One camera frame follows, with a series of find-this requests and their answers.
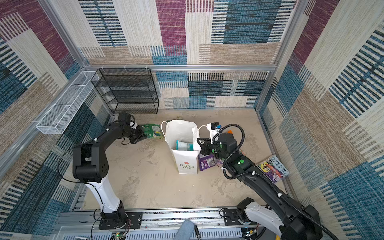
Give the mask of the green Fox's spring candy bag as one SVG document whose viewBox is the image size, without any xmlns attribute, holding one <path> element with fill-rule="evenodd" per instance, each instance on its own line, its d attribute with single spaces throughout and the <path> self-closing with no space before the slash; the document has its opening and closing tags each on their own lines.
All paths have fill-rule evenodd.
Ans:
<svg viewBox="0 0 384 240">
<path fill-rule="evenodd" d="M 143 133 L 149 139 L 163 139 L 164 135 L 162 133 L 160 125 L 156 124 L 145 124 L 141 125 Z"/>
</svg>

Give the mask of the teal candy bag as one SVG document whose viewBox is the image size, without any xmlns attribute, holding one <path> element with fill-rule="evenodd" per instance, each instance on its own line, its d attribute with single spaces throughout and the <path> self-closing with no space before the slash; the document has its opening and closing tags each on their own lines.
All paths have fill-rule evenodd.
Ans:
<svg viewBox="0 0 384 240">
<path fill-rule="evenodd" d="M 194 146 L 193 146 L 193 144 L 185 143 L 183 141 L 177 140 L 176 141 L 176 150 L 177 151 L 193 151 Z"/>
</svg>

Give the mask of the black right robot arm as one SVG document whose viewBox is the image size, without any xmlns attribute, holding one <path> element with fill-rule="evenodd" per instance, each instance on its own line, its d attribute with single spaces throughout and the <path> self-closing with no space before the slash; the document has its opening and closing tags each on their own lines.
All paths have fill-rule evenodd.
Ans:
<svg viewBox="0 0 384 240">
<path fill-rule="evenodd" d="M 237 214 L 241 222 L 255 222 L 278 235 L 282 240 L 320 240 L 323 232 L 319 227 L 320 216 L 314 207 L 304 207 L 281 191 L 257 165 L 243 155 L 234 136 L 218 135 L 212 142 L 198 138 L 202 154 L 213 154 L 223 161 L 223 168 L 250 187 L 269 205 L 261 207 L 251 199 L 241 201 Z"/>
</svg>

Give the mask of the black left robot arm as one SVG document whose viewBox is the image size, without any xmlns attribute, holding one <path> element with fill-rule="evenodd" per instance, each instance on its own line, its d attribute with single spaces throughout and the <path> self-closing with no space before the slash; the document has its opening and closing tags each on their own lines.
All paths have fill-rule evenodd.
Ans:
<svg viewBox="0 0 384 240">
<path fill-rule="evenodd" d="M 115 140 L 129 140 L 130 144 L 136 144 L 146 138 L 135 117 L 120 113 L 100 136 L 73 147 L 73 176 L 91 190 L 100 205 L 101 223 L 110 228 L 124 227 L 128 217 L 108 178 L 106 150 Z"/>
</svg>

